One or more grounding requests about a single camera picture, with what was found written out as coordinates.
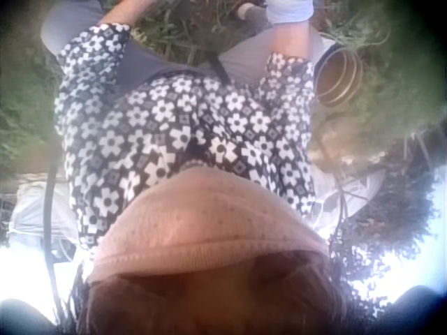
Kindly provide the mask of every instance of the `glove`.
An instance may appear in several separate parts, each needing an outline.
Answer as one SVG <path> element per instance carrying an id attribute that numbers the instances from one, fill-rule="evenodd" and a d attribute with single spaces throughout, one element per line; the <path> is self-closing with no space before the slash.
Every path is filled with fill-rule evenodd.
<path id="1" fill-rule="evenodd" d="M 267 0 L 271 24 L 307 21 L 314 14 L 313 0 Z"/>

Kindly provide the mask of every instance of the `black and white floral shirt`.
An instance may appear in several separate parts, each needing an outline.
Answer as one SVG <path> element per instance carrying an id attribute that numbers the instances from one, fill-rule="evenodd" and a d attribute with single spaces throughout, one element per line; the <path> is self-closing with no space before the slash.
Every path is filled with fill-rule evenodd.
<path id="1" fill-rule="evenodd" d="M 139 193 L 192 165 L 252 180 L 309 213 L 312 65 L 274 53 L 258 87 L 223 85 L 191 70 L 152 78 L 115 99 L 129 30 L 92 27 L 58 55 L 64 79 L 56 128 L 81 244 L 94 252 Z"/>

